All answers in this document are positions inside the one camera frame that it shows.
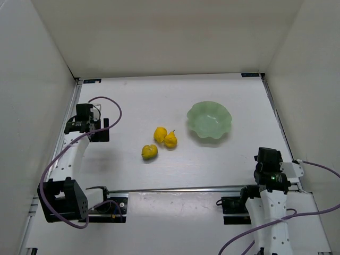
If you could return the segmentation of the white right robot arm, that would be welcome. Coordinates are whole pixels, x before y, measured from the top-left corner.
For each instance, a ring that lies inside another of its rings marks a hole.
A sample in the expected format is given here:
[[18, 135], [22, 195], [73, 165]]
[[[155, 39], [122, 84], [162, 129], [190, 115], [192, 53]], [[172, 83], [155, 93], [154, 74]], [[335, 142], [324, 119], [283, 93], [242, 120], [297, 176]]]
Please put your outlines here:
[[250, 216], [254, 231], [257, 254], [293, 254], [288, 233], [287, 194], [291, 186], [281, 170], [281, 152], [260, 147], [254, 157], [256, 185], [247, 185], [241, 190], [241, 201]]

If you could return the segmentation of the yellow fake pear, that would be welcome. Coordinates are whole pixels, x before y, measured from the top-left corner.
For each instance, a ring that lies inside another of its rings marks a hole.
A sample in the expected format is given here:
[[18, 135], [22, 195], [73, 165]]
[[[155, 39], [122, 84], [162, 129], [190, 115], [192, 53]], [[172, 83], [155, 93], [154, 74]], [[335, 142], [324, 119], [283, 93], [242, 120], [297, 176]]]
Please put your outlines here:
[[163, 144], [167, 148], [175, 148], [177, 146], [177, 137], [174, 130], [164, 137]]

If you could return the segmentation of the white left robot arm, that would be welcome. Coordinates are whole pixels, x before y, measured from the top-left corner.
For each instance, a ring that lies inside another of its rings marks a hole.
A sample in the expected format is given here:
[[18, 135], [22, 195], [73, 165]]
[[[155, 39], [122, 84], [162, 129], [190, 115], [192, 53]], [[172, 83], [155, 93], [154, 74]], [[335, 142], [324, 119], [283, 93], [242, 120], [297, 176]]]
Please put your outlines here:
[[91, 142], [108, 142], [109, 132], [100, 131], [77, 140], [82, 134], [109, 127], [109, 119], [101, 122], [101, 104], [77, 104], [76, 115], [64, 129], [63, 153], [50, 173], [48, 180], [37, 188], [38, 197], [47, 222], [59, 222], [54, 209], [67, 220], [85, 220], [89, 209], [107, 199], [105, 187], [83, 188], [75, 180], [79, 175], [86, 148]]

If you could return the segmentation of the yellow fake lemon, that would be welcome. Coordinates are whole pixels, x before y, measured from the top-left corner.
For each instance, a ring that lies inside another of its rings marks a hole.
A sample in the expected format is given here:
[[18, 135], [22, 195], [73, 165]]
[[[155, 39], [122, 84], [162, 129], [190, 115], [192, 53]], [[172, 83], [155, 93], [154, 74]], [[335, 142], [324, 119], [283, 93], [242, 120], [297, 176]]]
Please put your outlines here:
[[158, 143], [163, 143], [166, 136], [167, 130], [164, 127], [157, 127], [154, 131], [154, 140]]

